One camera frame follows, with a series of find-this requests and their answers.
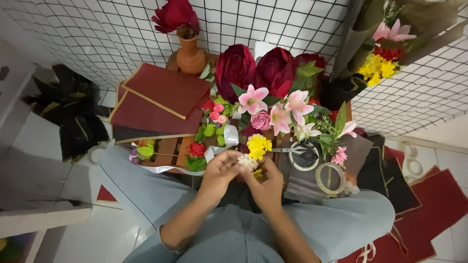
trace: person's right hand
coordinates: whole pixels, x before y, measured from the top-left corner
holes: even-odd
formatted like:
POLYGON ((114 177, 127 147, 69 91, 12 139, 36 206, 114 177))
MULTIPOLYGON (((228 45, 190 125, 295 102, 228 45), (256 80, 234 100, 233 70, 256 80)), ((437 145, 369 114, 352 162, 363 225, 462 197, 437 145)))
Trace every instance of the person's right hand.
POLYGON ((281 193, 283 191, 283 174, 276 168, 270 157, 264 156, 260 162, 262 170, 267 177, 259 183, 253 173, 245 166, 239 167, 239 172, 252 192, 255 203, 263 213, 272 214, 282 210, 281 193))

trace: terracotta vase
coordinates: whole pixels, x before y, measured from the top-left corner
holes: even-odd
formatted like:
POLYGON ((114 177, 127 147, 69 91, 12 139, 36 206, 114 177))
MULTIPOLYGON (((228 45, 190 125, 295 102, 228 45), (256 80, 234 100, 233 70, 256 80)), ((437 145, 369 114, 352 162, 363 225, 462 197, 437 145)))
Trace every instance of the terracotta vase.
POLYGON ((181 45, 177 51, 177 65, 183 73, 199 76, 206 66, 206 55, 197 46, 198 36, 192 39, 183 39, 180 35, 177 36, 181 45))

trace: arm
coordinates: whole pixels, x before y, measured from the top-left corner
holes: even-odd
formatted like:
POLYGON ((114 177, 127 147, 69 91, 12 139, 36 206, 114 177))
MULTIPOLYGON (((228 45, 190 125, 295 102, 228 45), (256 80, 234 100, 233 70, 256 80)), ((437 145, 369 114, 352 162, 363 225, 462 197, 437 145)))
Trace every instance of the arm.
POLYGON ((279 254, 287 263, 320 263, 320 259, 281 206, 283 174, 269 157, 264 158, 262 169, 266 171, 267 176, 263 183, 259 183, 244 167, 240 168, 240 173, 275 233, 279 254))
POLYGON ((208 163, 197 197, 161 227, 160 235, 169 250, 182 251, 216 207, 229 182, 239 173, 236 151, 223 151, 208 163))

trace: hand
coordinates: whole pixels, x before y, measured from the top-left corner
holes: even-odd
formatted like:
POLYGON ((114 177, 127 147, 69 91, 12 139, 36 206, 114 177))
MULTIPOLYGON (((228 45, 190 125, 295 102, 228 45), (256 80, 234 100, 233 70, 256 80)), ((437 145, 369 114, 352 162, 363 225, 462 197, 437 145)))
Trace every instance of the hand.
POLYGON ((239 167, 239 172, 249 186, 258 207, 265 214, 276 213, 283 209, 281 206, 283 174, 268 156, 264 156, 261 166, 267 177, 263 183, 259 183, 249 169, 244 166, 239 167))
POLYGON ((237 157, 242 155, 237 151, 226 150, 209 161, 197 199, 213 208, 216 207, 226 194, 229 182, 239 174, 237 157))

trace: person's left hand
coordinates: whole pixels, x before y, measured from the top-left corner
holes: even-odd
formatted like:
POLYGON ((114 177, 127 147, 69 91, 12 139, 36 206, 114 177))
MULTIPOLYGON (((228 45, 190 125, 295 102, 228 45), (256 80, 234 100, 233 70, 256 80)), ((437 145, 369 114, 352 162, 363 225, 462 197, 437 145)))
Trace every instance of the person's left hand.
POLYGON ((209 161, 197 199, 216 207, 226 194, 229 182, 239 173, 237 157, 242 155, 237 151, 225 150, 209 161))

